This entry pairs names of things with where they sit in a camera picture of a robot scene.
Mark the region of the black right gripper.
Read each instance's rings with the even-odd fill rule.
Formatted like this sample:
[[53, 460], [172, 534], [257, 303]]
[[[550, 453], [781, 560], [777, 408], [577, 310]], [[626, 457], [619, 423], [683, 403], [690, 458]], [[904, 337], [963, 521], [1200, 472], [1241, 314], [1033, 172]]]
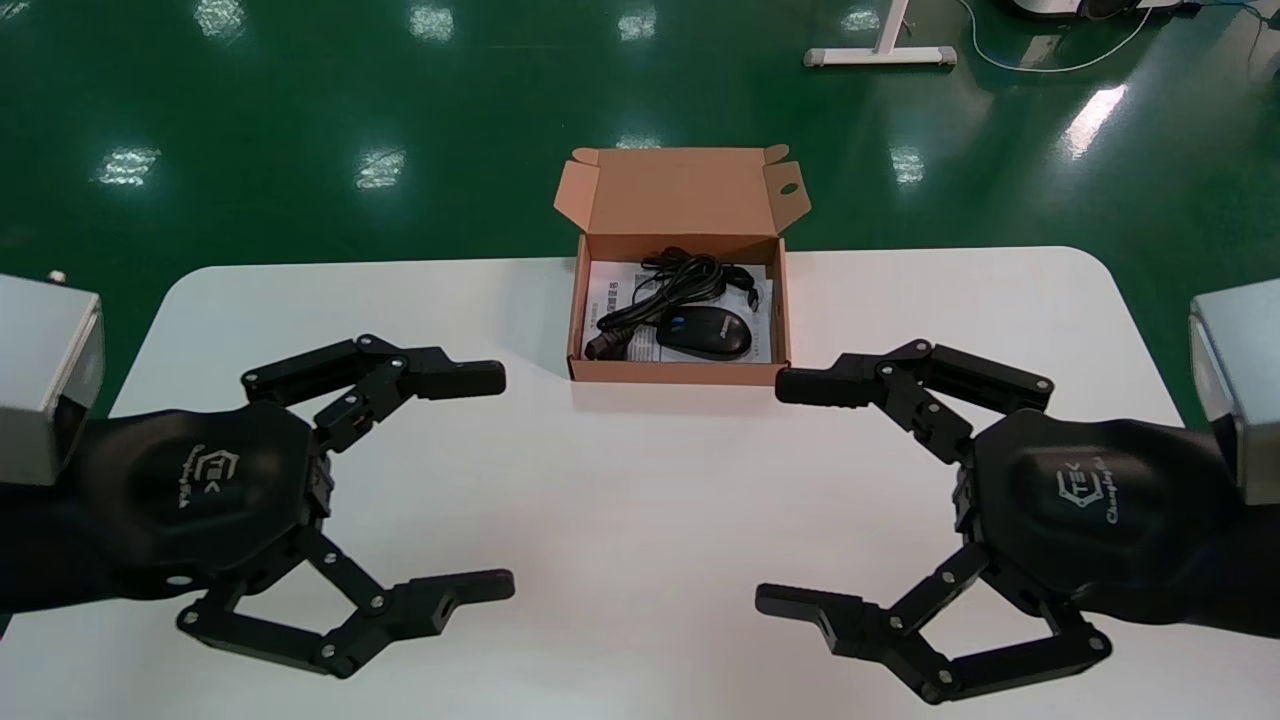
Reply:
[[[1101, 664], [1112, 644], [1078, 610], [1276, 638], [1277, 507], [1242, 500], [1211, 436], [1034, 413], [1053, 388], [1046, 377], [925, 340], [883, 355], [844, 354], [826, 369], [780, 370], [782, 404], [876, 406], [941, 462], [966, 462], [957, 529], [970, 544], [888, 609], [760, 584], [756, 610], [815, 625], [832, 655], [884, 666], [928, 705]], [[1014, 414], [974, 439], [938, 395]], [[924, 626], [980, 574], [1019, 610], [1039, 614], [1051, 634], [956, 659], [936, 650]]]

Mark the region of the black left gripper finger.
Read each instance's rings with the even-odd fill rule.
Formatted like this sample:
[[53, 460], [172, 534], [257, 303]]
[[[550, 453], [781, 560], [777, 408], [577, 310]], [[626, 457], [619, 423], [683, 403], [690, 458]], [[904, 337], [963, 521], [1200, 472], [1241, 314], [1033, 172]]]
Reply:
[[338, 392], [314, 418], [320, 450], [340, 454], [411, 398], [498, 396], [506, 368], [497, 360], [457, 363], [440, 347], [402, 348], [362, 334], [253, 368], [241, 377], [250, 402], [283, 407]]

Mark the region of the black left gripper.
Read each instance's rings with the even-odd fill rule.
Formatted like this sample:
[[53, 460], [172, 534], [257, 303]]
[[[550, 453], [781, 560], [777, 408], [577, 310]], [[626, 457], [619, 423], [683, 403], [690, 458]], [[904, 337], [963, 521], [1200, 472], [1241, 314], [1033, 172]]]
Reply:
[[[179, 614], [180, 632], [347, 679], [396, 642], [442, 634], [461, 606], [515, 596], [504, 569], [381, 587], [319, 529], [293, 530], [326, 516], [332, 488], [314, 429], [275, 404], [91, 421], [52, 486], [3, 487], [3, 611], [209, 587]], [[237, 612], [302, 562], [352, 603], [339, 626], [316, 633]]]

